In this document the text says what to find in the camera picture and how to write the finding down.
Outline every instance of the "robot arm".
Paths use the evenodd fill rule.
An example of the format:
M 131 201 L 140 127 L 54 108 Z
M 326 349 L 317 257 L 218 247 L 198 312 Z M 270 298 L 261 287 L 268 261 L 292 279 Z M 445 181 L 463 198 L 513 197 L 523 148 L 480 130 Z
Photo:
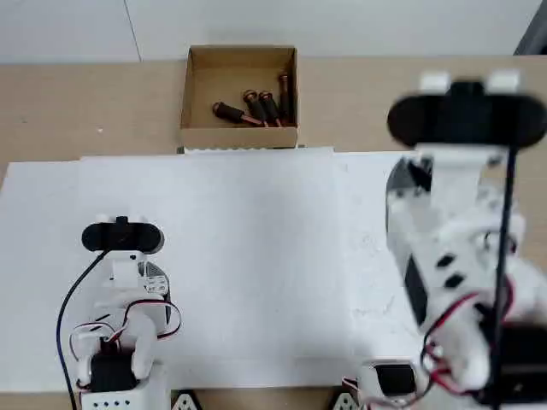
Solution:
M 142 220 L 117 217 L 88 226 L 82 242 L 90 251 L 109 250 L 90 314 L 96 319 L 70 336 L 78 386 L 87 390 L 82 407 L 127 400 L 134 408 L 170 408 L 156 345 L 177 332 L 181 316 L 170 302 L 168 276 L 146 258 L 162 247 L 161 231 Z
M 506 158 L 509 141 L 524 148 L 544 131 L 543 104 L 515 94 L 516 83 L 499 74 L 486 89 L 468 81 L 439 87 L 438 77 L 426 79 L 424 84 L 437 90 L 401 100 L 388 119 L 392 135 L 417 151 L 391 173 L 386 228 L 415 321 L 425 334 L 422 356 L 441 367 L 433 374 L 439 384 L 452 393 L 472 391 L 483 403 L 492 394 L 503 193 L 482 184 L 481 172 Z M 515 135 L 500 138 L 500 131 Z M 540 369 L 547 357 L 525 337 L 533 333 L 547 342 L 547 331 L 538 326 L 547 324 L 547 279 L 519 257 L 524 232 L 524 218 L 514 205 L 503 286 L 505 391 L 495 393 L 512 402 L 547 400 L 538 387 L 547 382 L 547 372 Z M 527 357 L 517 353 L 522 349 Z

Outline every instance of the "open cardboard box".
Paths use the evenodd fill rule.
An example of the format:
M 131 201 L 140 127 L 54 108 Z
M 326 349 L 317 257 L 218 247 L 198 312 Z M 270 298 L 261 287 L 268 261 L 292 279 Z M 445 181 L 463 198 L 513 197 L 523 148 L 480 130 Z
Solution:
M 188 53 L 181 118 L 186 149 L 294 148 L 297 144 L 297 51 L 280 46 L 192 46 Z M 291 126 L 232 124 L 213 114 L 222 101 L 248 113 L 245 90 L 271 91 L 279 103 L 281 73 L 291 78 Z

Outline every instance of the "white sheet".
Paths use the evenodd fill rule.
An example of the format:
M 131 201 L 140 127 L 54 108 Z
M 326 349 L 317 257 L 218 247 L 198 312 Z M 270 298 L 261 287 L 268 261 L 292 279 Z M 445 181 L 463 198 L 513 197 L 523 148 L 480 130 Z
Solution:
M 0 367 L 15 370 L 0 373 L 0 390 L 64 389 L 56 313 L 91 259 L 79 236 L 98 213 L 143 214 L 166 235 L 150 259 L 184 310 L 183 331 L 160 352 L 173 388 L 336 384 L 362 357 L 415 355 L 385 247 L 385 179 L 399 156 L 306 149 L 12 164 L 0 196 L 0 264 L 11 272 L 0 289 Z M 89 289 L 69 305 L 65 335 Z

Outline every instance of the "black wire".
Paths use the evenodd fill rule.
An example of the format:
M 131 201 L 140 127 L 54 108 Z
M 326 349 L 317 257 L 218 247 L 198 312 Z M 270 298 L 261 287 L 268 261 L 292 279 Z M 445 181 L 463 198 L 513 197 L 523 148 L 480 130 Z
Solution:
M 498 394 L 499 378 L 502 370 L 501 342 L 503 335 L 503 289 L 505 279 L 505 259 L 509 237 L 509 222 L 511 219 L 511 208 L 513 206 L 513 189 L 515 187 L 515 165 L 517 148 L 509 147 L 507 159 L 507 170 L 505 174 L 505 192 L 503 194 L 502 225 L 499 233 L 499 250 L 497 253 L 496 269 L 496 300 L 494 302 L 494 328 L 491 348 L 491 387 L 493 388 L 492 410 L 498 410 L 501 406 L 500 395 Z
M 104 250 L 95 260 L 83 271 L 83 273 L 76 279 L 76 282 L 72 285 L 67 295 L 65 296 L 64 301 L 62 301 L 61 310 L 59 310 L 59 315 L 57 316 L 57 327 L 56 327 L 56 343 L 57 343 L 57 354 L 59 354 L 59 361 L 61 362 L 62 372 L 65 376 L 65 382 L 67 382 L 68 394 L 70 395 L 70 402 L 72 404 L 72 409 L 77 410 L 78 406 L 76 405 L 76 397 L 74 396 L 74 391 L 70 382 L 70 376 L 68 375 L 67 363 L 65 361 L 65 356 L 62 354 L 62 345 L 61 345 L 61 323 L 62 316 L 65 314 L 65 309 L 67 308 L 68 301 L 70 297 L 78 288 L 79 284 L 85 279 L 85 277 L 93 270 L 94 267 L 98 265 L 100 261 L 104 259 L 109 250 Z

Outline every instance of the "white wire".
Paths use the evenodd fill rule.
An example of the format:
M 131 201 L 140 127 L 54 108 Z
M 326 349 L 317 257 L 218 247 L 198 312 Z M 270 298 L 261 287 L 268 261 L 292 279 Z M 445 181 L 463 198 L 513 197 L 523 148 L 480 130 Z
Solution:
M 84 323 L 82 325 L 78 325 L 76 327 L 73 328 L 73 330 L 70 332 L 70 336 L 68 337 L 68 345 L 70 347 L 70 352 L 72 353 L 72 356 L 76 359 L 76 360 L 79 360 L 79 357 L 78 355 L 76 354 L 75 350 L 74 350 L 74 344 L 73 344 L 73 337 L 75 336 L 75 334 L 78 332 L 78 331 L 82 331 L 84 329 L 94 329 L 94 328 L 107 328 L 108 330 L 110 330 L 110 337 L 112 337 L 112 334 L 115 333 L 115 330 L 114 328 L 109 325 L 108 323 L 104 323 L 104 322 L 89 322 L 89 323 Z M 105 335 L 101 332 L 98 331 L 98 329 L 96 331 L 88 331 L 87 332 L 87 335 L 89 335 L 89 337 L 106 337 L 108 335 Z
M 166 301 L 162 301 L 162 300 L 154 300 L 154 301 L 149 301 L 147 302 L 145 299 L 141 300 L 141 301 L 134 301 L 132 302 L 133 304 L 131 304 L 127 309 L 126 309 L 126 315 L 128 315 L 129 311 L 132 309 L 132 308 L 135 308 L 137 306 L 143 306 L 143 305 L 163 305 L 163 306 L 167 306 L 169 308 L 172 308 L 174 309 L 176 312 L 177 312 L 177 315 L 179 316 L 179 323 L 174 327 L 175 329 L 177 327 L 180 327 L 182 326 L 182 313 L 180 312 L 179 308 L 172 302 L 166 302 Z M 109 342 L 112 342 L 112 340 L 114 338 L 117 338 L 119 340 L 119 337 L 121 336 L 121 333 L 123 333 L 123 331 L 127 328 L 128 324 L 125 323 L 120 329 L 118 329 L 117 331 L 115 331 L 112 336 L 109 337 L 109 339 L 107 340 L 107 343 Z M 163 333 L 160 333 L 159 335 L 157 335 L 158 337 L 164 335 L 164 334 L 167 334 L 169 333 L 170 331 L 164 331 Z M 171 336 L 174 336 L 176 333 L 174 333 L 173 335 L 169 335 L 168 337 L 164 337 L 162 340 L 165 340 Z

